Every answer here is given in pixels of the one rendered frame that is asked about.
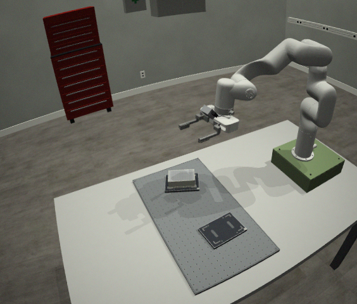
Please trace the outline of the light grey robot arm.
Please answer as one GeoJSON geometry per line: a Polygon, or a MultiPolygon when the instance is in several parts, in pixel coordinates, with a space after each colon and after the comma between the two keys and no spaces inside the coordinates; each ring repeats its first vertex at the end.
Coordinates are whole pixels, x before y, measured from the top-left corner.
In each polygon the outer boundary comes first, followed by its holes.
{"type": "Polygon", "coordinates": [[[296,146],[291,151],[295,159],[308,162],[313,159],[312,150],[317,147],[314,144],[317,128],[328,126],[334,113],[337,93],[326,81],[327,65],[332,57],[330,48],[315,41],[285,39],[264,58],[244,65],[230,79],[219,79],[214,110],[204,105],[201,111],[212,120],[222,115],[234,115],[235,99],[250,101],[257,95],[251,79],[276,75],[292,61],[309,66],[306,92],[311,98],[301,102],[296,146]]]}

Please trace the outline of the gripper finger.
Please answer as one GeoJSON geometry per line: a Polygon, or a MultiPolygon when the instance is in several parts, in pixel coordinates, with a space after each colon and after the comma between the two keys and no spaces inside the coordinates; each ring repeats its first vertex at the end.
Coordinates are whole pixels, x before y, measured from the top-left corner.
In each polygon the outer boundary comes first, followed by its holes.
{"type": "Polygon", "coordinates": [[[210,118],[205,116],[204,114],[203,115],[196,114],[196,118],[194,120],[191,120],[191,121],[186,122],[186,123],[179,124],[178,127],[179,127],[180,130],[183,130],[183,129],[189,128],[190,124],[196,123],[199,120],[204,120],[206,122],[209,122],[210,118]]]}
{"type": "Polygon", "coordinates": [[[213,129],[215,129],[216,132],[213,133],[213,134],[210,134],[210,135],[205,135],[205,136],[203,136],[203,137],[200,137],[200,138],[198,139],[198,142],[199,142],[199,143],[203,143],[203,142],[209,140],[210,138],[215,137],[215,136],[217,136],[217,135],[220,134],[220,132],[221,132],[221,127],[220,127],[220,125],[221,125],[221,124],[214,120],[214,121],[213,121],[213,125],[214,125],[213,129]]]}

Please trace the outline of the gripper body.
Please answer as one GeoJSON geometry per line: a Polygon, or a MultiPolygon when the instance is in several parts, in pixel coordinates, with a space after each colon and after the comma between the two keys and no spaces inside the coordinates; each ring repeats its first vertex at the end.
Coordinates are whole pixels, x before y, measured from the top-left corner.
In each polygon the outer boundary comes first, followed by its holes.
{"type": "MultiPolygon", "coordinates": [[[[208,105],[208,107],[210,107],[214,110],[215,106],[208,105]]],[[[226,133],[231,133],[231,132],[237,130],[238,126],[239,126],[239,119],[233,117],[232,115],[227,115],[227,116],[222,115],[217,118],[215,117],[213,120],[210,119],[209,123],[213,124],[214,120],[221,124],[220,125],[221,130],[223,130],[226,133]]]]}

